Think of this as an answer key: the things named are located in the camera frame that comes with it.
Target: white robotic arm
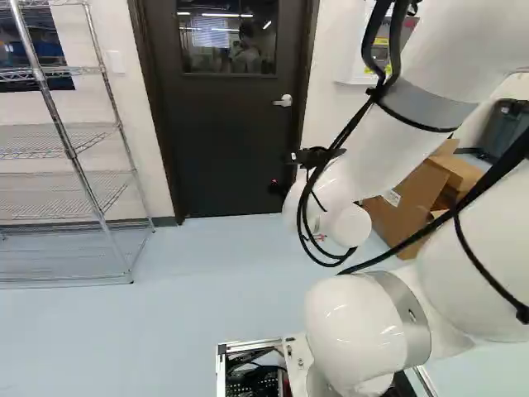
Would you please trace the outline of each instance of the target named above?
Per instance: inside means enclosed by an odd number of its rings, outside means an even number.
[[[309,227],[346,248],[370,232],[369,215],[354,202],[392,189],[506,74],[529,65],[527,1],[430,0],[422,6],[403,52],[402,78],[362,119],[347,152],[319,176],[312,190],[320,203],[313,196],[307,201]],[[304,186],[296,182],[285,200],[290,227]],[[526,191],[524,161],[457,221],[491,277],[529,305]],[[381,394],[395,371],[459,354],[476,340],[529,340],[529,325],[473,265],[453,221],[412,265],[318,283],[305,314],[314,366],[344,397]]]

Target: yellow sticker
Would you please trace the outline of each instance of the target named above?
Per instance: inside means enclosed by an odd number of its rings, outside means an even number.
[[[374,39],[375,45],[389,45],[389,38],[387,37],[377,37]]]
[[[393,68],[391,67],[391,64],[387,64],[386,66],[384,66],[384,72],[386,72],[386,74],[391,74],[393,72]],[[374,74],[374,71],[368,68],[367,66],[365,66],[364,74]]]

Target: brown cardboard box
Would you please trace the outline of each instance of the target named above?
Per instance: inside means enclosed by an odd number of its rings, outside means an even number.
[[[468,192],[484,173],[480,168],[454,155],[433,155],[427,158],[427,162],[447,170],[450,173],[447,184],[458,192]]]
[[[396,188],[364,200],[373,229],[389,246],[396,246],[451,208],[483,175],[480,169],[453,156],[456,147],[456,143],[448,140]],[[398,257],[416,257],[427,239],[424,237],[402,250]]]
[[[424,227],[432,218],[431,208],[449,178],[448,172],[422,163],[403,182],[384,195],[364,200],[373,229],[388,243],[396,246]],[[427,237],[398,253],[401,259],[417,256]]]

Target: door handle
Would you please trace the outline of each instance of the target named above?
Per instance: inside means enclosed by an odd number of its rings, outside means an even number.
[[[283,108],[290,108],[292,106],[292,95],[284,94],[279,101],[273,101],[274,106],[282,106]]]

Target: door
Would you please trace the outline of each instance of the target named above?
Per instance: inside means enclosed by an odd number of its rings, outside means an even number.
[[[298,145],[305,0],[148,0],[161,145],[191,217],[275,213]]]

